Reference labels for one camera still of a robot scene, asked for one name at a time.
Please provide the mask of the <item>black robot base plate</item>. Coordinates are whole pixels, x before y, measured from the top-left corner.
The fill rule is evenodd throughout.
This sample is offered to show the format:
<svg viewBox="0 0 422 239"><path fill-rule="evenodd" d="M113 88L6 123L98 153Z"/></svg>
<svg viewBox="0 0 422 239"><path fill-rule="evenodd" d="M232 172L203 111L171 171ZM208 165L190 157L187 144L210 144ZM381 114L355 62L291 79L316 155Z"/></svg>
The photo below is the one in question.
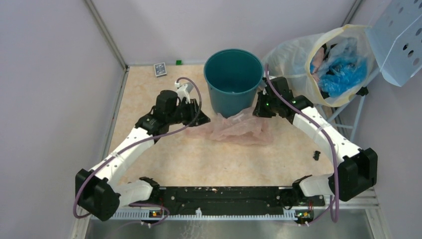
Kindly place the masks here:
<svg viewBox="0 0 422 239"><path fill-rule="evenodd" d="M172 216L282 215L294 207L326 205L322 195L306 198L282 186L158 187L146 202L167 208Z"/></svg>

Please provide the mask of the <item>pink plastic trash bag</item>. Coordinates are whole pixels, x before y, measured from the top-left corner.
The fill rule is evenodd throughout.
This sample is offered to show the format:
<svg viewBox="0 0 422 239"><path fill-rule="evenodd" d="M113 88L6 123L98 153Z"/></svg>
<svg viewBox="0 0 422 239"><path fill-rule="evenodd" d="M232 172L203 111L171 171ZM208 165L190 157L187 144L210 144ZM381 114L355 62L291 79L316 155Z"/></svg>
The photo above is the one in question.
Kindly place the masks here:
<svg viewBox="0 0 422 239"><path fill-rule="evenodd" d="M190 127L185 134L193 138L230 142L241 145L268 145L274 141L268 118L253 115L254 108L246 108L239 113L224 118L217 114L210 122Z"/></svg>

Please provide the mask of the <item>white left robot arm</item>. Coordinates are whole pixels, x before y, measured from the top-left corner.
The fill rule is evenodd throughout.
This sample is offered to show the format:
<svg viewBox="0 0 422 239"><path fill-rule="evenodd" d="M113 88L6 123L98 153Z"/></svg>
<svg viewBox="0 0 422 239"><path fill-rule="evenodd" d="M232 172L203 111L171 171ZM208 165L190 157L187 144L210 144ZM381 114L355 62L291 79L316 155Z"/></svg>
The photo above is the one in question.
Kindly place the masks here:
<svg viewBox="0 0 422 239"><path fill-rule="evenodd" d="M129 135L101 163L90 170L81 169L75 177L73 214L77 219L77 207L86 210L101 221L107 221L121 207L137 201L153 206L159 201L154 184L140 179L127 185L119 185L126 170L159 139L176 134L169 127L182 124L184 129L210 122L202 112L202 97L191 99L182 90L163 90L155 105L136 122Z"/></svg>

